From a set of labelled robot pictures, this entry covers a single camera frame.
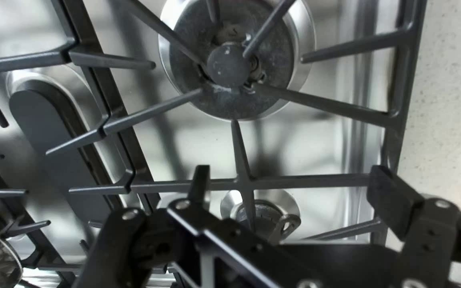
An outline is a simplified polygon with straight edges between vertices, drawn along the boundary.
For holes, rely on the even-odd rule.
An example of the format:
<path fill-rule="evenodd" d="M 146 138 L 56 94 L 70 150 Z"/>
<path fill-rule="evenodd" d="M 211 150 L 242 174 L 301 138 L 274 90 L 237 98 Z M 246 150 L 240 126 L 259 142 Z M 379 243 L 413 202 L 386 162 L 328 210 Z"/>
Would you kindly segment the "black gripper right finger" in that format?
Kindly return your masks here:
<path fill-rule="evenodd" d="M 459 210 L 443 198 L 424 198 L 386 166 L 373 166 L 366 200 L 403 243 L 405 256 L 451 256 Z"/>

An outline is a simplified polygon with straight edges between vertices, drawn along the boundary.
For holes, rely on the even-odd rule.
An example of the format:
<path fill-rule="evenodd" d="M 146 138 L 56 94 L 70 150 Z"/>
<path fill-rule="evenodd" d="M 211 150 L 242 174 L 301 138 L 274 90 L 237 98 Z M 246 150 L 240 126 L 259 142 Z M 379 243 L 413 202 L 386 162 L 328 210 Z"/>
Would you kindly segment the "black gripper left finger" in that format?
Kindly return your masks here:
<path fill-rule="evenodd" d="M 262 253 L 280 243 L 283 238 L 283 218 L 278 218 L 267 234 L 250 230 L 234 219 L 218 219 L 206 208 L 208 187 L 210 166 L 198 165 L 187 197 L 168 206 L 168 214 L 195 242 L 202 242 L 210 250 L 229 256 Z"/>

